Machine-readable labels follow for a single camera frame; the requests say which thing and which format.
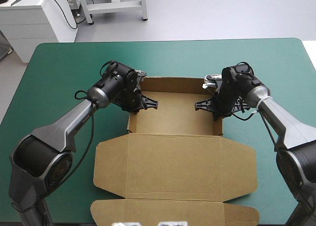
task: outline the white drawer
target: white drawer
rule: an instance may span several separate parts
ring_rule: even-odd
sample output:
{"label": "white drawer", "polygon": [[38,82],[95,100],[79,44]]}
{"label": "white drawer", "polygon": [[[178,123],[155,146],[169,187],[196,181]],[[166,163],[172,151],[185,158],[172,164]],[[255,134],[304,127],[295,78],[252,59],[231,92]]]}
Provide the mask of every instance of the white drawer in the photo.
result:
{"label": "white drawer", "polygon": [[50,24],[0,25],[0,31],[7,39],[56,37]]}
{"label": "white drawer", "polygon": [[49,24],[43,9],[0,10],[0,25]]}
{"label": "white drawer", "polygon": [[56,38],[22,38],[8,39],[22,62],[29,62],[37,45],[45,42],[58,42]]}

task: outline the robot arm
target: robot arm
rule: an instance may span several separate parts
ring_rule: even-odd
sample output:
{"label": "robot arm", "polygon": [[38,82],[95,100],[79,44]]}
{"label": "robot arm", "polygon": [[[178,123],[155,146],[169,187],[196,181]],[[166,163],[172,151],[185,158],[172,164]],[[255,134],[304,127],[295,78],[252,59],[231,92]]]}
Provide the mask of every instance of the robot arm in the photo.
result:
{"label": "robot arm", "polygon": [[196,110],[213,113],[214,118],[256,108],[268,131],[277,133],[276,162],[291,193],[299,202],[286,226],[316,226],[316,128],[305,125],[270,97],[270,90],[254,75],[247,63],[224,68],[222,75],[205,77],[204,88],[215,93],[196,103]]}
{"label": "robot arm", "polygon": [[86,92],[81,103],[53,124],[35,129],[14,150],[9,196],[24,226],[53,225],[44,198],[69,177],[66,174],[72,165],[71,152],[76,152],[75,135],[94,112],[110,103],[135,113],[157,108],[157,101],[141,93],[145,72],[117,61],[109,61],[102,68],[105,66],[101,79]]}

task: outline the cardboard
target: cardboard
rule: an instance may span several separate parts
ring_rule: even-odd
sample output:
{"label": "cardboard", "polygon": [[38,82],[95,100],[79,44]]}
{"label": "cardboard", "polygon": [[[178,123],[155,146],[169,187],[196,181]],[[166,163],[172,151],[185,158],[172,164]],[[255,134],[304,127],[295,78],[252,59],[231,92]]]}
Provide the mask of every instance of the cardboard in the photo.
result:
{"label": "cardboard", "polygon": [[257,226],[258,212],[220,202],[172,200],[97,200],[91,212],[98,226],[139,222],[157,226],[162,221],[188,221],[189,226]]}
{"label": "cardboard", "polygon": [[195,111],[203,79],[150,77],[143,94],[158,109],[131,114],[129,134],[98,145],[94,184],[124,197],[91,206],[99,226],[188,221],[190,226],[252,226],[259,213],[224,201],[257,188],[256,153],[221,137],[222,120]]}

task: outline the black cable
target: black cable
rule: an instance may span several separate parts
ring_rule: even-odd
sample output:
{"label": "black cable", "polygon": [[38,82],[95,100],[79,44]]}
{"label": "black cable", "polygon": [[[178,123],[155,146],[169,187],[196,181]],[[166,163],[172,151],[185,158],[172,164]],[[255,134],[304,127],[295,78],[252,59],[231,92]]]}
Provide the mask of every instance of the black cable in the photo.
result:
{"label": "black cable", "polygon": [[78,24],[76,23],[76,27],[72,27],[71,24],[69,23],[69,21],[68,21],[66,15],[65,15],[63,9],[61,8],[60,4],[59,4],[56,0],[54,0],[54,2],[56,2],[56,4],[58,5],[58,7],[60,8],[60,10],[61,10],[61,12],[63,13],[64,18],[65,18],[67,24],[69,25],[69,27],[72,28],[73,30],[76,30],[76,29],[78,28]]}
{"label": "black cable", "polygon": [[108,61],[108,62],[104,63],[104,64],[102,65],[101,69],[100,69],[100,76],[101,76],[101,77],[103,77],[103,74],[102,74],[103,68],[105,68],[107,65],[110,65],[110,66],[111,66],[112,64],[116,64],[116,67],[119,65],[118,62],[115,61],[115,60],[111,60],[111,61]]}
{"label": "black cable", "polygon": [[[279,149],[277,148],[276,141],[275,141],[275,139],[274,139],[274,137],[273,137],[273,135],[272,135],[272,132],[271,132],[271,130],[270,130],[268,124],[267,124],[266,119],[264,118],[264,116],[263,116],[263,114],[261,113],[260,110],[258,110],[258,113],[260,114],[260,116],[261,116],[261,118],[262,118],[262,120],[263,120],[263,123],[264,123],[264,125],[265,125],[265,127],[266,127],[266,129],[267,129],[267,131],[268,131],[268,133],[269,133],[269,135],[270,135],[270,138],[271,138],[271,140],[272,140],[272,142],[273,142],[273,145],[274,145],[274,147],[275,147],[276,153],[277,153],[277,155],[279,156],[280,163],[283,165],[283,169],[285,170],[285,174],[287,175],[287,178],[292,181],[293,185],[294,185],[294,186],[296,187],[296,189],[297,189],[297,192],[298,192],[298,193],[301,195],[301,197],[303,198],[303,201],[300,201],[300,200],[297,200],[297,201],[298,201],[299,203],[302,203],[302,206],[303,206],[303,207],[304,207],[304,206],[308,206],[308,208],[309,208],[308,210],[310,211],[310,213],[308,214],[308,213],[306,212],[306,214],[307,214],[308,216],[310,216],[310,215],[314,212],[314,210],[315,210],[315,208],[316,208],[315,201],[314,201],[314,205],[312,206],[312,205],[309,203],[309,201],[305,198],[305,196],[304,196],[304,194],[302,193],[301,189],[295,184],[295,180],[293,179],[293,177],[288,173],[287,169],[285,168],[285,164],[284,164],[284,162],[283,162],[282,156],[281,156],[281,154],[280,154]],[[298,219],[301,218],[301,217],[302,217],[302,216],[297,216],[297,218],[294,218],[294,219],[292,220],[292,222],[295,222],[296,220],[298,220]]]}
{"label": "black cable", "polygon": [[[86,94],[85,97],[81,97],[81,98],[78,98],[78,94],[79,93],[84,93]],[[79,167],[79,165],[82,163],[83,159],[85,158],[86,154],[88,153],[89,149],[90,149],[90,146],[92,144],[92,141],[93,141],[93,136],[94,136],[94,106],[97,107],[97,104],[94,102],[93,99],[90,99],[90,97],[88,96],[87,92],[85,92],[84,90],[79,90],[75,93],[75,99],[77,100],[82,100],[82,99],[88,99],[90,100],[91,102],[91,110],[90,110],[90,115],[91,115],[91,124],[92,124],[92,127],[91,127],[91,136],[90,136],[90,140],[89,140],[89,143],[81,157],[81,159],[79,160],[79,162],[77,163],[77,165],[72,169],[72,171],[58,184],[58,187],[61,186],[76,170],[77,168]]]}
{"label": "black cable", "polygon": [[242,121],[248,121],[249,119],[251,119],[251,117],[254,115],[254,113],[250,114],[249,117],[247,118],[242,118],[240,116],[237,116],[236,114],[232,113],[232,115],[236,118],[238,118],[239,120],[242,120]]}
{"label": "black cable", "polygon": [[80,22],[76,22],[76,24],[78,25],[78,24],[81,24],[83,21],[85,21],[85,18],[83,19],[83,20],[81,20]]}

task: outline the zip tie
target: zip tie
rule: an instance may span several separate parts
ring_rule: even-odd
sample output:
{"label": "zip tie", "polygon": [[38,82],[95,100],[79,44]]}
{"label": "zip tie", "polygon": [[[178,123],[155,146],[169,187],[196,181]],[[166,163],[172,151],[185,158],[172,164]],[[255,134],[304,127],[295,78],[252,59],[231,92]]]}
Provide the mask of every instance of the zip tie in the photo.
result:
{"label": "zip tie", "polygon": [[259,110],[259,106],[261,104],[262,101],[266,100],[266,99],[273,99],[271,96],[266,96],[266,97],[263,97],[262,99],[259,100],[259,102],[257,103],[257,107],[256,107],[256,110],[254,110],[252,113],[253,114],[256,114]]}

